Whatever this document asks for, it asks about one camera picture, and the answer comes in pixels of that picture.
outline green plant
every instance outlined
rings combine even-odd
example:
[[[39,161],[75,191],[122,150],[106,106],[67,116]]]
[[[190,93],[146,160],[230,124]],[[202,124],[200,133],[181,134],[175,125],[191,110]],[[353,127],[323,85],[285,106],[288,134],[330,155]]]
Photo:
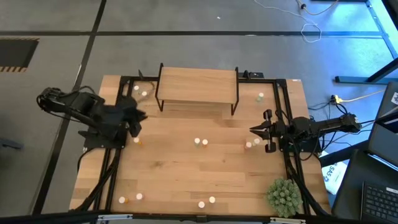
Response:
[[[266,192],[266,199],[276,210],[278,216],[288,218],[299,212],[303,203],[300,189],[292,180],[276,179]]]

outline concrete floor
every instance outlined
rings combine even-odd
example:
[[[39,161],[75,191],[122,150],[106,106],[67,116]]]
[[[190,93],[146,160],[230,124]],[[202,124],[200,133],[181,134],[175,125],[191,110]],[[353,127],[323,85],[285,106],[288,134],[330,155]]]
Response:
[[[265,2],[267,6],[298,12],[294,0]],[[312,11],[329,5],[305,2]],[[99,5],[100,0],[1,1],[0,31],[91,30]],[[384,9],[378,7],[377,13],[389,22]],[[323,31],[377,31],[364,3],[338,3],[336,8],[311,19],[318,22]],[[263,9],[252,1],[112,0],[105,7],[99,30],[300,31],[303,23],[298,17]],[[391,24],[386,26],[395,35]],[[40,111],[34,98],[48,86],[64,91],[72,88],[87,40],[85,36],[41,37],[26,73],[0,73],[0,104],[3,105],[0,136],[25,144],[21,151],[0,149],[2,217],[29,213],[60,123],[58,118]],[[137,75],[138,69],[144,75],[154,76],[160,62],[176,67],[231,69],[238,66],[241,70],[264,72],[267,78],[302,79],[307,103],[315,105],[327,101],[332,94],[350,99],[383,89],[385,86],[336,84],[333,78],[336,75],[369,76],[391,60],[386,44],[377,37],[323,37],[314,44],[305,43],[300,36],[97,37],[82,85],[98,91],[103,75]],[[367,121],[374,119],[381,98],[382,94],[374,95],[347,103],[346,107],[360,121]],[[312,115],[317,120],[325,119],[326,110]],[[331,109],[331,117],[339,115],[339,111]],[[83,138],[77,134],[80,129],[85,126],[71,123],[68,127],[44,213],[68,210],[76,162],[83,145]],[[354,144],[366,139],[368,134],[340,141]],[[344,144],[331,144],[327,151],[344,147]]]

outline keyboard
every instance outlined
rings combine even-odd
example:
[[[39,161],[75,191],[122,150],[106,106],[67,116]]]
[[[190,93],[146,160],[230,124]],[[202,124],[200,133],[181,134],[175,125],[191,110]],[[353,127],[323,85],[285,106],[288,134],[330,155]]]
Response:
[[[364,182],[361,220],[398,224],[398,190]]]

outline wooden tabletop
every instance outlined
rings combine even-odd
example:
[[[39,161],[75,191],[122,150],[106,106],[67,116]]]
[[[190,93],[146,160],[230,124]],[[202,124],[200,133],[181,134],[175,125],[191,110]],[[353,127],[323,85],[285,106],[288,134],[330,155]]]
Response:
[[[119,84],[112,80],[119,79],[120,76],[104,76],[100,93],[106,102],[115,102]],[[276,178],[286,178],[283,155],[280,152],[266,154],[264,142],[250,150],[243,148],[247,140],[256,137],[249,132],[249,127],[263,122],[264,110],[275,111],[271,84],[240,83],[239,106],[234,116],[231,116],[230,105],[207,103],[168,103],[160,112],[152,85],[135,84],[149,93],[145,99],[136,91],[132,94],[140,101],[138,108],[149,118],[141,123],[142,145],[128,138],[122,151],[112,211],[275,215],[263,197]],[[293,116],[308,117],[301,81],[287,80],[287,84]],[[264,99],[259,103],[256,98],[260,92],[264,93]],[[207,139],[207,147],[196,147],[195,138]],[[82,159],[70,208],[79,206],[96,185],[103,155],[104,149],[95,149]],[[319,161],[311,157],[302,162],[302,166],[311,194],[330,212]],[[103,192],[101,208],[106,192]],[[143,200],[136,200],[138,193],[144,195]],[[216,198],[216,203],[208,203],[211,196]],[[126,197],[129,202],[120,204],[119,197]],[[206,204],[203,209],[198,207],[201,201]]]
[[[236,72],[163,67],[158,99],[236,103]]]

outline succulent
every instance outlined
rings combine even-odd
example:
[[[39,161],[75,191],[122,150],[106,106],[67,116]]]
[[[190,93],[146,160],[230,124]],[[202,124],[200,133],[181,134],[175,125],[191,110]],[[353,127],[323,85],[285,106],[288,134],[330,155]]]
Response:
[[[288,218],[299,212],[303,203],[300,189],[292,180],[276,179],[266,192],[265,198],[276,210],[278,216]]]

